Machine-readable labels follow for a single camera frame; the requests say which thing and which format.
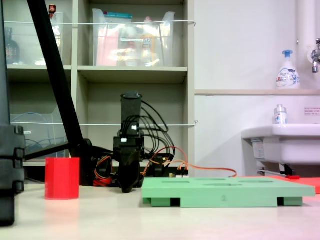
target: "hand soap bottle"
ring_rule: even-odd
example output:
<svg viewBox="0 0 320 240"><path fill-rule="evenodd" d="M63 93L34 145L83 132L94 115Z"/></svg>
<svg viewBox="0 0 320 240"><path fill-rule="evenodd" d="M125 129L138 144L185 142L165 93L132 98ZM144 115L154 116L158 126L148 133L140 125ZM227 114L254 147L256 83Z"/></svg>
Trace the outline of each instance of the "hand soap bottle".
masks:
<svg viewBox="0 0 320 240"><path fill-rule="evenodd" d="M285 61L283 67L280 68L275 82L276 89L299 89L300 77L290 58L293 51L285 50L282 54L285 57Z"/></svg>

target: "clear plastic container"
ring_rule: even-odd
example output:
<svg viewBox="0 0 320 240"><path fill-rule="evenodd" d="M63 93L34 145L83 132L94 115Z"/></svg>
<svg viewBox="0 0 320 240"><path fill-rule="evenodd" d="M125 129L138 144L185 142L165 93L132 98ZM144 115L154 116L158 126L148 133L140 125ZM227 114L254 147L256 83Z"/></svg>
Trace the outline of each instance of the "clear plastic container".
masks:
<svg viewBox="0 0 320 240"><path fill-rule="evenodd" d="M174 23L105 24L100 9L93 9L93 65L118 67L172 67ZM163 21L173 21L167 12ZM146 58L146 43L149 44Z"/></svg>
<svg viewBox="0 0 320 240"><path fill-rule="evenodd" d="M64 65L71 64L72 26L62 25L66 21L63 12L56 12L51 20L54 36ZM39 43L36 28L33 24L4 23L6 38L6 54L8 64L14 65L46 65ZM8 45L14 46L18 52L13 59Z"/></svg>
<svg viewBox="0 0 320 240"><path fill-rule="evenodd" d="M41 150L48 146L61 144L67 141L64 126L52 124L62 124L62 119L58 107L55 108L52 114L25 112L22 114L10 114L10 119L12 125L18 125L23 127L26 154L36 150ZM47 156L39 157L38 159L45 159L48 157L66 157L66 151L56 152Z"/></svg>

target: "red mat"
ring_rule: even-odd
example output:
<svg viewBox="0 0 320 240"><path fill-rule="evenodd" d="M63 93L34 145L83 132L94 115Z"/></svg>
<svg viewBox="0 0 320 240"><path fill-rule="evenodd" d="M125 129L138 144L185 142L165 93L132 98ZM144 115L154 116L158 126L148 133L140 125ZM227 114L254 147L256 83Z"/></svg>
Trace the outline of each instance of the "red mat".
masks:
<svg viewBox="0 0 320 240"><path fill-rule="evenodd" d="M320 194L320 177L304 177L300 179L288 179L282 176L266 176L266 178L278 179L296 184L304 184L315 187L315 194Z"/></svg>

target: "white sink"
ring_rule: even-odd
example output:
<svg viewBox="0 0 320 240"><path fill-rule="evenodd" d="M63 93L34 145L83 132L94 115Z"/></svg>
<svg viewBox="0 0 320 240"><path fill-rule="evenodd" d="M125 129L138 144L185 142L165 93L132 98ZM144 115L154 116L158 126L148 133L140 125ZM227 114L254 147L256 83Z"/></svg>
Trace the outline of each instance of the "white sink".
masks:
<svg viewBox="0 0 320 240"><path fill-rule="evenodd" d="M260 161L320 165L320 124L273 124L242 132Z"/></svg>

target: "red cylinder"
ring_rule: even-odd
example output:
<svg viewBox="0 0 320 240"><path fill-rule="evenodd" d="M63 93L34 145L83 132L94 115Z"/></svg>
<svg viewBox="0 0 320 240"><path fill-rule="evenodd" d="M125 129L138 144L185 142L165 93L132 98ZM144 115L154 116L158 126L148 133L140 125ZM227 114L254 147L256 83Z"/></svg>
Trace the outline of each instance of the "red cylinder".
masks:
<svg viewBox="0 0 320 240"><path fill-rule="evenodd" d="M80 159L48 157L45 160L45 199L79 198Z"/></svg>

